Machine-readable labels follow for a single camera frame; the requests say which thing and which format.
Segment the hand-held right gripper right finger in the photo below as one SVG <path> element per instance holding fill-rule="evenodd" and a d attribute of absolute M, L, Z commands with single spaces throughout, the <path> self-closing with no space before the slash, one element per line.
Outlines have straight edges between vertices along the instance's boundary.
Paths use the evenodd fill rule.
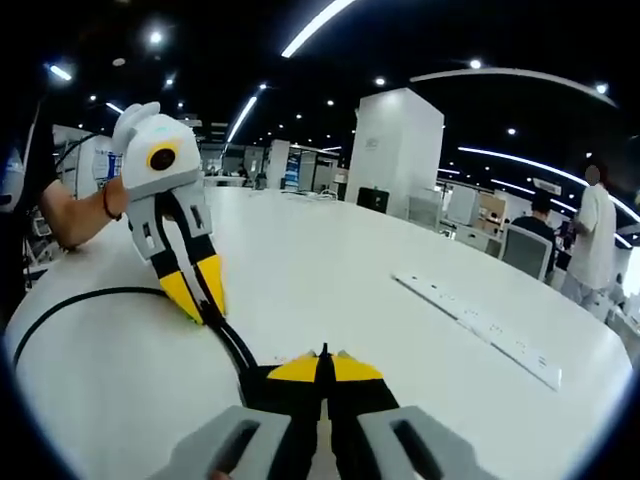
<path fill-rule="evenodd" d="M 331 357 L 331 448 L 342 479 L 492 479 L 474 447 L 417 406 L 401 406 L 374 367 Z"/>

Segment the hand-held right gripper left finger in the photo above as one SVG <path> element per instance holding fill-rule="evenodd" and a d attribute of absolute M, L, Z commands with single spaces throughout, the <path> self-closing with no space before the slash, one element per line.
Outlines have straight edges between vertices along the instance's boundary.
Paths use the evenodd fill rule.
<path fill-rule="evenodd" d="M 240 375 L 241 405 L 233 405 L 180 440 L 153 479 L 305 479 L 317 448 L 321 398 L 312 351 L 283 365 Z"/>

